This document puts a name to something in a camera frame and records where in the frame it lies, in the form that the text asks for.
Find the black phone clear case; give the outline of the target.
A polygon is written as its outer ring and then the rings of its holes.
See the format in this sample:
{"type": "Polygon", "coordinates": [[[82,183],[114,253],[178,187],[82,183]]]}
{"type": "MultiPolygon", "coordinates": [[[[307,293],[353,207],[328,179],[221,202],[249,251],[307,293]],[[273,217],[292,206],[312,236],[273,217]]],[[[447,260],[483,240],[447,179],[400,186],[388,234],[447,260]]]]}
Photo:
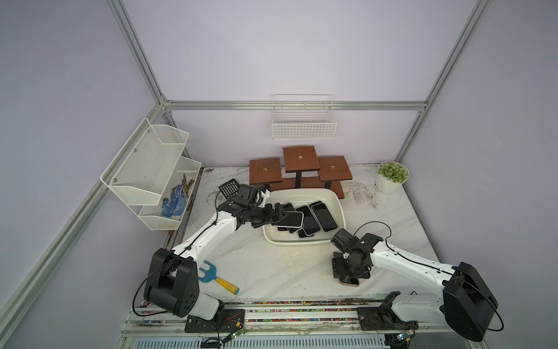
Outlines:
{"type": "Polygon", "coordinates": [[[300,229],[303,227],[305,216],[302,212],[287,211],[286,215],[271,225],[279,228],[300,229]]]}

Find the black phone grey case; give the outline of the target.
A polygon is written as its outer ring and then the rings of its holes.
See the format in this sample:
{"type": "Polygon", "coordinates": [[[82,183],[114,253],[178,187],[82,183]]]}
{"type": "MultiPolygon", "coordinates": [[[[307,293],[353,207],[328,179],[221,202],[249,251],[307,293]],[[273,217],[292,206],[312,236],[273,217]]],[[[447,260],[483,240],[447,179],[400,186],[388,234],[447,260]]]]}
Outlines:
{"type": "Polygon", "coordinates": [[[315,202],[310,204],[309,208],[312,214],[314,214],[322,231],[330,232],[338,228],[337,222],[326,204],[323,202],[315,202]]]}

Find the black phone pink case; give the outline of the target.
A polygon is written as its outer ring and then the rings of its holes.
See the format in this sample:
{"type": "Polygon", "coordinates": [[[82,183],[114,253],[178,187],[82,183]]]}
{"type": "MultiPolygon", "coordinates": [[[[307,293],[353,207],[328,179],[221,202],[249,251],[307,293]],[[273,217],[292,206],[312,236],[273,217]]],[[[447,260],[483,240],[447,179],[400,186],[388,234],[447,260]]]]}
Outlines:
{"type": "Polygon", "coordinates": [[[312,214],[309,206],[302,206],[296,209],[297,212],[302,212],[305,216],[303,227],[297,232],[300,239],[311,238],[321,231],[321,227],[315,216],[312,214]]]}

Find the teal yellow garden fork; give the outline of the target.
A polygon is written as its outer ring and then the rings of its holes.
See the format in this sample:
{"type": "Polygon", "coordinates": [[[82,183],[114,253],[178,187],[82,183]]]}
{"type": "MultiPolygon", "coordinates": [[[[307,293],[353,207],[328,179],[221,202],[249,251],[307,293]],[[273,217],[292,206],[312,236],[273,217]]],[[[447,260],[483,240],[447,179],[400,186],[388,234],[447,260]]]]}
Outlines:
{"type": "Polygon", "coordinates": [[[205,284],[216,282],[233,295],[237,295],[239,293],[240,289],[237,286],[227,282],[225,279],[222,279],[217,275],[217,267],[212,263],[204,261],[199,268],[199,271],[202,272],[202,275],[198,277],[200,282],[205,284]]]}

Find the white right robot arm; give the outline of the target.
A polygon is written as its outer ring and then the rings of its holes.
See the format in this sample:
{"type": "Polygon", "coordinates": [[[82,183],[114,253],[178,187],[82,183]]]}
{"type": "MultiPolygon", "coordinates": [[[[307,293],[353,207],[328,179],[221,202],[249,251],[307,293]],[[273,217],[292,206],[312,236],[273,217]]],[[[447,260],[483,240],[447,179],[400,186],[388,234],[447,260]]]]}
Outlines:
{"type": "Polygon", "coordinates": [[[378,236],[334,237],[333,275],[343,284],[357,285],[372,268],[392,271],[430,291],[429,296],[389,293],[378,307],[359,308],[362,330],[417,330],[418,324],[449,326],[472,342],[483,341],[497,315],[498,302],[478,271],[427,260],[401,250],[378,236]]]}

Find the blue crumpled cloth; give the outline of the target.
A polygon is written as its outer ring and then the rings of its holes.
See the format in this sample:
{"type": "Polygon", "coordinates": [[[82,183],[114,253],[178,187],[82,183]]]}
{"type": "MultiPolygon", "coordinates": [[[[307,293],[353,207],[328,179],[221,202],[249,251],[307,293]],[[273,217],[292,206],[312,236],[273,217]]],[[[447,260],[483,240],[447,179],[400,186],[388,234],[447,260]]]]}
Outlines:
{"type": "Polygon", "coordinates": [[[165,218],[181,216],[186,208],[185,189],[183,185],[178,185],[172,189],[171,196],[163,200],[161,215],[165,218]]]}

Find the brown wooden tiered stand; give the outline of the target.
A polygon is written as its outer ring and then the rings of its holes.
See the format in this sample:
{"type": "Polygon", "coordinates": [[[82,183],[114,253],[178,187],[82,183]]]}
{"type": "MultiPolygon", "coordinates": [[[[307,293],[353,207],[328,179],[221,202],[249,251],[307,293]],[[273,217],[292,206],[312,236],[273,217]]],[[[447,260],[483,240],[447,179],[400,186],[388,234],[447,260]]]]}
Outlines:
{"type": "Polygon", "coordinates": [[[319,156],[313,145],[284,148],[282,158],[249,162],[249,184],[269,191],[322,188],[344,199],[341,183],[352,179],[344,156],[319,156]]]}

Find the green plant white pot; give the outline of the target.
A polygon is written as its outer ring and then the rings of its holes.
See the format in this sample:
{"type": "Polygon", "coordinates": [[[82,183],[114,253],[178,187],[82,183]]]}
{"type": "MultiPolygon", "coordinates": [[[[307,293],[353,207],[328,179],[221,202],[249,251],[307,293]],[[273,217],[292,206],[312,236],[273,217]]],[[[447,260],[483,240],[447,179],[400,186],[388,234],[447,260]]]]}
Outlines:
{"type": "Polygon", "coordinates": [[[382,193],[395,193],[408,178],[407,167],[396,161],[387,161],[378,168],[376,187],[382,193]]]}

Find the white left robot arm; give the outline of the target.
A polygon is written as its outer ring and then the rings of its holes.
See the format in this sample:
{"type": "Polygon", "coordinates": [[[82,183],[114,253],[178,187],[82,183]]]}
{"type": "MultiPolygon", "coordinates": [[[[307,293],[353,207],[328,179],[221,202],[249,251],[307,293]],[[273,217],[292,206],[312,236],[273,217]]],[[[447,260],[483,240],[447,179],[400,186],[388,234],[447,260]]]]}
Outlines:
{"type": "Polygon", "coordinates": [[[180,318],[191,315],[212,320],[219,312],[221,302],[200,291],[200,264],[243,224],[249,222],[259,228],[287,217],[281,204],[219,205],[210,222],[185,243],[172,250],[155,252],[145,279],[143,299],[180,318]]]}

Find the brown twigs in shelf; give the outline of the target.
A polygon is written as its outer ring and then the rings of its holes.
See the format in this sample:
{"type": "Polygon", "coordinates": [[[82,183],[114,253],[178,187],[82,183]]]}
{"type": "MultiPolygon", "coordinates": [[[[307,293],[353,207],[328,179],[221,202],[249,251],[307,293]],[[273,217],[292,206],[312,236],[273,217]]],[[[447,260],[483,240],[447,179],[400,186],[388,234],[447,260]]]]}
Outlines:
{"type": "Polygon", "coordinates": [[[181,196],[185,199],[190,196],[189,192],[192,186],[195,184],[195,180],[191,177],[187,177],[186,174],[183,174],[182,179],[182,191],[181,196]]]}

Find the white mesh two-tier shelf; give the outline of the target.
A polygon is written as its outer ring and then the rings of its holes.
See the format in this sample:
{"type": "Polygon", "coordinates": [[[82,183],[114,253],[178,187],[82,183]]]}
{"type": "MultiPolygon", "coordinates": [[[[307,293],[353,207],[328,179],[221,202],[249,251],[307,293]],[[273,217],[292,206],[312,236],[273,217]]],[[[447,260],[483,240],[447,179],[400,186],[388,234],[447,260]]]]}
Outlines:
{"type": "Polygon", "coordinates": [[[196,181],[201,163],[185,155],[190,134],[143,119],[100,181],[151,231],[177,230],[179,217],[161,215],[163,200],[182,184],[183,174],[196,181]]]}

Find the white plastic storage box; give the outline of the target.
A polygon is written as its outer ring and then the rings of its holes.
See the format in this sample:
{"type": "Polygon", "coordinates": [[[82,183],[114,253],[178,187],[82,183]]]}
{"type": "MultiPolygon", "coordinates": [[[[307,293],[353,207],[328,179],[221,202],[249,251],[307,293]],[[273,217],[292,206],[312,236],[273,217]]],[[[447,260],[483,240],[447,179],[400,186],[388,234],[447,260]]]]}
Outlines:
{"type": "Polygon", "coordinates": [[[329,189],[302,188],[277,190],[269,194],[268,204],[280,204],[288,213],[299,215],[300,228],[265,225],[265,239],[276,246],[328,244],[334,235],[346,228],[341,202],[329,189]]]}

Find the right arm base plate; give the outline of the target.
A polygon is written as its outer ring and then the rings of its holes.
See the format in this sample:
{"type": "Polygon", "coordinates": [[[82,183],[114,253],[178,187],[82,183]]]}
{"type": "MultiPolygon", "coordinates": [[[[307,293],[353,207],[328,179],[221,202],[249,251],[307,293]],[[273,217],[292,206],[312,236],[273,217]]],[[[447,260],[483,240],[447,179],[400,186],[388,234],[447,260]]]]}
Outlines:
{"type": "Polygon", "coordinates": [[[403,321],[393,311],[395,298],[401,292],[389,293],[378,307],[360,307],[357,309],[357,318],[363,331],[375,330],[417,330],[416,321],[403,321]]]}

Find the black slotted scoop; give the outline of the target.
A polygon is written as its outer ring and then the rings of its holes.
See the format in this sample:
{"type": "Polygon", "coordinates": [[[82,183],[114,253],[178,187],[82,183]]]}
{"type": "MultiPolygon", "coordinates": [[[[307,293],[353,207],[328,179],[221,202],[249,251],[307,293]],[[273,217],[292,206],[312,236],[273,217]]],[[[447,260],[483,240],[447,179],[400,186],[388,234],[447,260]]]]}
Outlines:
{"type": "Polygon", "coordinates": [[[236,179],[228,180],[219,186],[219,192],[228,200],[234,197],[240,190],[240,184],[236,179]]]}

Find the black phone tan case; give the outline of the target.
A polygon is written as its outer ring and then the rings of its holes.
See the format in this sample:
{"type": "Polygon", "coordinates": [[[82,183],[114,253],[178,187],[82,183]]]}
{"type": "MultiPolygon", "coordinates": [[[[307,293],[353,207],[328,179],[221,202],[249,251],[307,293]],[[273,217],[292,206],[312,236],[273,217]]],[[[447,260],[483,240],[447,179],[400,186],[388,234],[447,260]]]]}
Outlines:
{"type": "Polygon", "coordinates": [[[353,286],[353,287],[360,286],[360,282],[356,278],[340,279],[339,282],[344,286],[353,286]]]}

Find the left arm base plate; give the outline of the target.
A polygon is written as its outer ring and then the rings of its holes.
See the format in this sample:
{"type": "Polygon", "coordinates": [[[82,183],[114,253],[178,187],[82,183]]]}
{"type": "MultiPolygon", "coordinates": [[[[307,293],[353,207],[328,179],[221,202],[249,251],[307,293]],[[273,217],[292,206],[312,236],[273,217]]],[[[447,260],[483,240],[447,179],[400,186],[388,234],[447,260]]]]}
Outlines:
{"type": "Polygon", "coordinates": [[[221,309],[210,320],[197,316],[188,316],[185,323],[185,333],[229,334],[244,326],[246,311],[244,309],[221,309]]]}

